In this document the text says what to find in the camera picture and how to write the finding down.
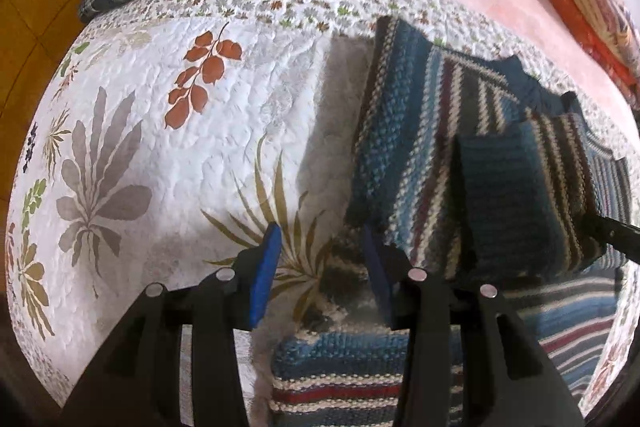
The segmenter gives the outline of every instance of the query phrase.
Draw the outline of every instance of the white quilt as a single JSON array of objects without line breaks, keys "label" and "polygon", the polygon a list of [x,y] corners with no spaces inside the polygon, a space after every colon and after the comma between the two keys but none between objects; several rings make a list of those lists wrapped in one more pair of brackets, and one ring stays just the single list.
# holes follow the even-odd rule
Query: white quilt
[{"label": "white quilt", "polygon": [[[135,0],[69,50],[12,192],[12,321],[58,403],[145,285],[197,284],[276,221],[276,296],[258,330],[237,337],[245,398],[263,423],[271,348],[314,297],[322,247],[340,229],[374,23],[389,13],[460,51],[516,54],[543,86],[578,91],[596,135],[628,157],[638,222],[638,153],[620,130],[537,49],[457,2]],[[619,372],[636,327],[638,266],[625,270],[583,412]],[[188,367],[182,377],[187,388]],[[182,403],[188,420],[188,394]]]}]

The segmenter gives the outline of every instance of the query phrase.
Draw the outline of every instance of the pink garment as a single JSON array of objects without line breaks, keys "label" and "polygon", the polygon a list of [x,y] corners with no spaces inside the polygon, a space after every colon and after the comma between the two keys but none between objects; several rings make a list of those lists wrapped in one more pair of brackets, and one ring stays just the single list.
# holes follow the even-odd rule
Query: pink garment
[{"label": "pink garment", "polygon": [[[457,0],[471,10],[531,42],[565,71],[594,100],[640,152],[640,137],[631,110],[607,73],[580,47],[549,0]],[[505,57],[513,54],[507,42]]]}]

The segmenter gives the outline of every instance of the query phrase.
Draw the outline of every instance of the orange tile floor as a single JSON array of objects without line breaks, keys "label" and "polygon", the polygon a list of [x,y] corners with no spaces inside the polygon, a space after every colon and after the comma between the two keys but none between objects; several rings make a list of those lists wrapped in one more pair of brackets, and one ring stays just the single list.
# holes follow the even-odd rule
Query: orange tile floor
[{"label": "orange tile floor", "polygon": [[[80,0],[0,0],[0,233],[14,172],[38,102],[82,30]],[[4,291],[4,263],[0,265]]]}]

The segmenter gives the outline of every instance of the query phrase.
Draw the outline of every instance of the silver screw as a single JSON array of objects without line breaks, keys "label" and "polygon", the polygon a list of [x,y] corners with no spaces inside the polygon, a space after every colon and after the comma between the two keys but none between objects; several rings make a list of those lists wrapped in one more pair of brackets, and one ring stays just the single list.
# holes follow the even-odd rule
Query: silver screw
[{"label": "silver screw", "polygon": [[412,268],[409,270],[407,274],[409,279],[416,282],[422,282],[427,279],[427,272],[425,272],[422,268]]},{"label": "silver screw", "polygon": [[164,291],[164,286],[159,282],[152,282],[145,288],[145,294],[147,297],[158,297]]},{"label": "silver screw", "polygon": [[482,286],[480,286],[480,293],[483,297],[493,299],[498,295],[498,290],[492,284],[483,284]]},{"label": "silver screw", "polygon": [[216,272],[216,279],[222,282],[228,282],[236,276],[236,271],[233,268],[220,268]]}]

